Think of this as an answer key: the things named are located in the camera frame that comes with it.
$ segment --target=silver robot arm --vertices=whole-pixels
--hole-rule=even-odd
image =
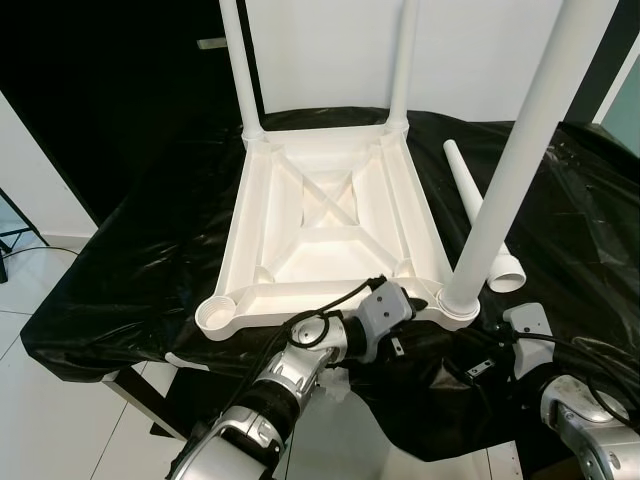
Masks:
[[[352,317],[314,316],[294,324],[285,349],[182,460],[172,480],[271,479],[320,371],[345,358],[372,362],[380,339],[414,314],[406,292],[386,281]]]

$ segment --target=white plastic tube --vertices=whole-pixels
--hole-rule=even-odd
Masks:
[[[482,284],[558,121],[580,86],[616,3],[565,0],[560,8],[451,282],[438,295],[440,307],[446,313],[459,317],[477,314]]]
[[[242,27],[240,26],[236,0],[220,0],[220,11],[222,13],[225,36],[227,37],[233,82],[236,85],[238,103],[240,104],[243,126],[242,138],[245,141],[256,140],[264,135],[264,130],[260,126],[256,99],[253,96],[249,62],[247,61],[247,52],[244,49]]]
[[[413,45],[418,24],[418,6],[419,0],[404,0],[402,6],[391,108],[387,120],[387,128],[392,131],[406,131],[409,128],[407,97],[411,80],[411,64],[413,63]]]
[[[458,145],[453,140],[447,140],[443,145],[444,153],[449,161],[453,178],[458,186],[464,209],[471,225],[476,221],[480,207],[482,206],[482,195],[478,191],[478,187],[473,181],[473,177],[467,168],[462,154],[458,149]],[[497,293],[513,292],[527,281],[527,276],[520,265],[520,261],[511,255],[507,246],[503,243],[498,250],[498,256],[495,258],[489,268],[487,275],[487,285]]]

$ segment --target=white wall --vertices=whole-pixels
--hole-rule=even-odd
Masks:
[[[409,108],[514,120],[560,5],[422,0]],[[401,0],[247,0],[266,112],[388,107],[400,7]]]
[[[0,188],[47,239],[89,238],[96,231],[20,118],[0,93]]]

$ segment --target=white tiled floor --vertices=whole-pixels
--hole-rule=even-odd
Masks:
[[[37,244],[26,236],[16,249]],[[150,435],[151,420],[104,385],[58,380],[32,360],[20,342],[20,329],[74,259],[68,252],[35,250],[6,261],[9,282],[0,284],[0,478],[163,479],[182,442]],[[162,394],[176,372],[167,364],[135,368]],[[490,449],[442,463],[420,462],[391,447],[364,402],[350,395],[351,400],[342,403],[323,403],[322,395],[314,396],[315,403],[296,427],[289,478],[328,478],[327,465],[342,466],[332,472],[335,479],[521,478],[517,462],[509,462],[517,452],[508,444],[494,447],[493,455]],[[349,445],[344,445],[345,438]],[[507,473],[490,473],[492,457],[504,463],[501,468]]]

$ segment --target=black tarp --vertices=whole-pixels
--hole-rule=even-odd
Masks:
[[[264,127],[385,118],[379,109],[304,110],[269,115]],[[424,112],[410,113],[409,120],[409,149],[455,265],[470,226],[442,143],[457,141],[484,192],[511,123]],[[61,379],[81,382],[140,361],[163,361],[167,352],[225,376],[247,370],[272,329],[245,329],[211,342],[193,318],[213,293],[224,253],[244,159],[239,133],[203,120],[171,145],[24,327],[33,358]],[[527,284],[510,294],[485,288],[472,328],[452,333],[414,322],[398,333],[406,352],[401,360],[382,348],[378,362],[349,365],[353,390],[393,443],[435,460],[513,437],[509,368],[494,369],[484,388],[456,372],[487,356],[508,359],[510,347],[481,332],[495,333],[502,312],[525,302],[544,306],[554,335],[607,355],[629,378],[637,373],[638,167],[637,158],[593,129],[559,125],[507,238]],[[561,348],[556,359],[565,370],[584,370],[582,359]]]

